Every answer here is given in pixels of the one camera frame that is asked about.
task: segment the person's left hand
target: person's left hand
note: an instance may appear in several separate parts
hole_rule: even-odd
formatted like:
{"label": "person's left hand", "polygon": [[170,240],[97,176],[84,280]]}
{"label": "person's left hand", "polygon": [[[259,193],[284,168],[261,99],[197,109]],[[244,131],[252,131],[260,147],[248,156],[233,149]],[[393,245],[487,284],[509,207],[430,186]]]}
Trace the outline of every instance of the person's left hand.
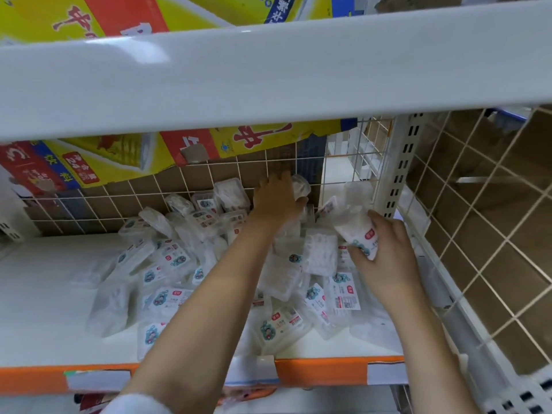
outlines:
{"label": "person's left hand", "polygon": [[307,202],[308,198],[295,201],[289,171],[283,172],[280,178],[273,173],[255,189],[249,219],[269,223],[279,231],[286,222],[299,219]]}

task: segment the white shelf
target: white shelf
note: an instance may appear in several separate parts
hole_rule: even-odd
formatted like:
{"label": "white shelf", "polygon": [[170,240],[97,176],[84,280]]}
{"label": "white shelf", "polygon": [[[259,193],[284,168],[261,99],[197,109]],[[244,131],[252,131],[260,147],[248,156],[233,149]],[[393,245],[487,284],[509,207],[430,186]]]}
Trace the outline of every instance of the white shelf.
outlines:
{"label": "white shelf", "polygon": [[0,140],[548,103],[551,16],[532,0],[3,47]]}
{"label": "white shelf", "polygon": [[[85,332],[95,291],[67,282],[79,264],[122,246],[117,234],[33,238],[0,261],[0,368],[136,363],[136,326],[108,338]],[[316,331],[277,359],[396,355],[343,330],[329,341]]]}

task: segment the white floor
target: white floor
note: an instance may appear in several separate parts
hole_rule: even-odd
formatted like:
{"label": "white floor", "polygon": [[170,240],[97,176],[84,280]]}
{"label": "white floor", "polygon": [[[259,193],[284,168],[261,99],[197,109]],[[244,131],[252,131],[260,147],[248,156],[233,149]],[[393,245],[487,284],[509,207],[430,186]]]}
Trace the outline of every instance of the white floor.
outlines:
{"label": "white floor", "polygon": [[[379,413],[398,414],[388,386],[342,386],[279,389],[258,400],[219,407],[215,414],[291,413]],[[0,414],[76,414],[73,395],[0,397]]]}

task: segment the person's right hand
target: person's right hand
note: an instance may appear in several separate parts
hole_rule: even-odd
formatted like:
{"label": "person's right hand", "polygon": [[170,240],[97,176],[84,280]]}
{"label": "person's right hand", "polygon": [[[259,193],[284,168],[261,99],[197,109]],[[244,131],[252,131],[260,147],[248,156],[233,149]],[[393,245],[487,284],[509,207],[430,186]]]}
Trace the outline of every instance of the person's right hand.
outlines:
{"label": "person's right hand", "polygon": [[425,300],[418,264],[404,222],[387,220],[368,211],[378,235],[377,254],[369,261],[360,248],[350,246],[349,254],[370,291],[393,315],[412,300]]}

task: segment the cartoon character on label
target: cartoon character on label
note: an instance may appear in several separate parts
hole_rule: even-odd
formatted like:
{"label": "cartoon character on label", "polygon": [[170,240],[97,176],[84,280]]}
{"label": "cartoon character on label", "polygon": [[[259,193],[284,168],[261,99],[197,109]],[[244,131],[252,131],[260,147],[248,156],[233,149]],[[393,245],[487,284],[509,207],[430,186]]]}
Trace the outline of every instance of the cartoon character on label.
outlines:
{"label": "cartoon character on label", "polygon": [[266,341],[270,341],[276,336],[276,330],[266,321],[263,321],[263,325],[261,326],[260,331]]}
{"label": "cartoon character on label", "polygon": [[155,273],[153,270],[150,270],[146,273],[146,275],[143,277],[144,283],[149,283],[153,279],[155,279]]}
{"label": "cartoon character on label", "polygon": [[150,344],[154,344],[155,340],[159,337],[159,332],[157,331],[157,327],[155,325],[152,325],[148,331],[146,331],[146,344],[149,346]]}
{"label": "cartoon character on label", "polygon": [[307,291],[306,298],[313,300],[318,296],[319,293],[320,293],[320,289],[313,286]]}
{"label": "cartoon character on label", "polygon": [[353,245],[354,245],[355,247],[360,248],[360,249],[362,250],[362,252],[363,252],[364,254],[366,254],[366,256],[369,256],[369,255],[370,255],[370,250],[367,249],[366,247],[364,247],[364,245],[362,245],[361,243],[359,243],[357,240],[354,240],[354,241],[353,241]]}
{"label": "cartoon character on label", "polygon": [[194,273],[194,279],[201,280],[204,277],[205,277],[205,275],[203,274],[203,269],[201,267],[199,267]]}
{"label": "cartoon character on label", "polygon": [[167,301],[167,296],[169,295],[169,290],[166,289],[162,292],[159,292],[159,295],[157,295],[154,299],[154,305],[160,306],[163,305]]}
{"label": "cartoon character on label", "polygon": [[301,256],[298,254],[290,254],[289,261],[292,263],[301,263]]}
{"label": "cartoon character on label", "polygon": [[350,280],[349,276],[347,276],[345,273],[336,273],[333,279],[335,283],[343,283]]}
{"label": "cartoon character on label", "polygon": [[185,256],[178,256],[176,258],[176,260],[174,262],[172,262],[170,265],[171,266],[179,266],[181,265],[182,263],[184,263],[186,261],[186,257]]}

